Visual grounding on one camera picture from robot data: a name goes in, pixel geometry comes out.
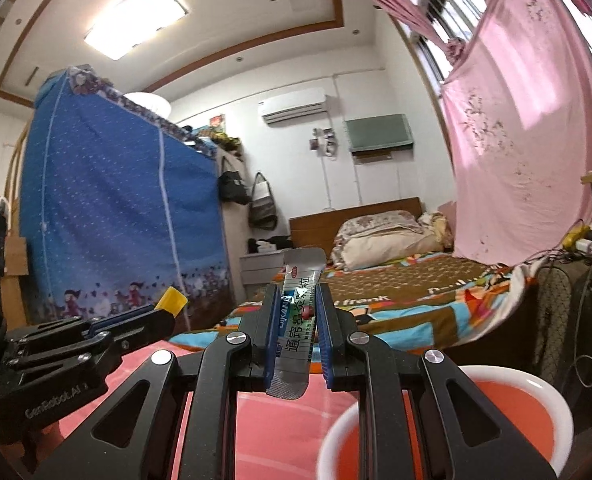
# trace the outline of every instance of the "blue fabric curtain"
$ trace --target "blue fabric curtain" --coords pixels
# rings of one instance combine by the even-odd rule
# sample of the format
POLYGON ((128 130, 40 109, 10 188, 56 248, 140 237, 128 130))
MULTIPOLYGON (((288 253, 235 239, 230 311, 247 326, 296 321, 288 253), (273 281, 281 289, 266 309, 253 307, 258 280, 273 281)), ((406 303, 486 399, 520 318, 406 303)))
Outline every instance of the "blue fabric curtain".
POLYGON ((101 93, 45 83, 28 136, 20 228, 33 322, 109 316, 167 286, 229 301, 215 163, 101 93))

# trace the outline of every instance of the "black bag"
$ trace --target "black bag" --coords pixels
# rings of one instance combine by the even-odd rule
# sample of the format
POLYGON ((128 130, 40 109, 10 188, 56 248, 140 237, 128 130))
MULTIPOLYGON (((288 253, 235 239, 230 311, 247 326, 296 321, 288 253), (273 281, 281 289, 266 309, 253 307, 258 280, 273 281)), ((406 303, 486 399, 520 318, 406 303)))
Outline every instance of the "black bag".
POLYGON ((249 206, 249 225, 252 228, 273 231, 278 225, 278 216, 276 215, 276 203, 273 201, 271 187, 263 174, 259 171, 253 178, 252 203, 249 206), (262 182, 267 183, 268 196, 255 198, 254 192, 256 185, 262 182))
POLYGON ((218 177, 218 198, 220 198, 221 202, 236 202, 241 205, 249 204, 251 198, 247 194, 247 188, 245 188, 240 173, 237 171, 225 171, 225 163, 230 165, 227 157, 223 156, 221 173, 218 177))

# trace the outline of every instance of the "recessed ceiling light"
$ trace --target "recessed ceiling light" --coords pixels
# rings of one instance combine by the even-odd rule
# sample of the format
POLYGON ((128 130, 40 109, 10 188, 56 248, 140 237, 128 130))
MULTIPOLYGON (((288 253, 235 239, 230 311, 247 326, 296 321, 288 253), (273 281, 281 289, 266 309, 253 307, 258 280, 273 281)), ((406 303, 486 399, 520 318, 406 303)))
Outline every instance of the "recessed ceiling light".
POLYGON ((85 42, 107 57, 120 59, 186 14, 177 0, 123 0, 99 16, 85 42))

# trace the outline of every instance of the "metal bolt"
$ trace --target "metal bolt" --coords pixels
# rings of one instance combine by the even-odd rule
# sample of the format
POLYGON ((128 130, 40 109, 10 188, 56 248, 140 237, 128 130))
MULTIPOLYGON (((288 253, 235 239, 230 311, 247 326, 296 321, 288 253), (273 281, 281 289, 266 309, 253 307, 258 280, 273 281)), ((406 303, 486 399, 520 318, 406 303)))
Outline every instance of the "metal bolt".
POLYGON ((172 360, 172 352, 169 350, 156 350, 151 354, 151 362, 154 365, 166 365, 172 360))
POLYGON ((354 345, 366 345, 369 342, 369 334, 354 332, 349 335, 349 341, 354 343, 354 345))
POLYGON ((445 360, 445 356, 440 350, 428 350, 425 352, 425 359, 437 365, 445 360))
POLYGON ((244 343, 247 340, 247 334, 244 332, 232 332, 231 334, 227 334, 227 342, 231 343, 232 345, 240 345, 240 343, 244 343))

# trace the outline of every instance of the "drawer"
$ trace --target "drawer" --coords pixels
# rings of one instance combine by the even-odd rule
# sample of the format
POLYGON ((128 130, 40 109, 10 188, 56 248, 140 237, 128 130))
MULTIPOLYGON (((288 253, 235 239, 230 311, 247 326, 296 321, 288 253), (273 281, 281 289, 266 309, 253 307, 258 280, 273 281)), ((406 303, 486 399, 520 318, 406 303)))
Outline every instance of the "drawer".
POLYGON ((282 272, 282 267, 273 269, 243 270, 240 272, 244 285, 253 285, 255 283, 271 283, 273 277, 282 272))
POLYGON ((285 264, 285 250, 247 254, 240 257, 240 270, 275 269, 285 264))

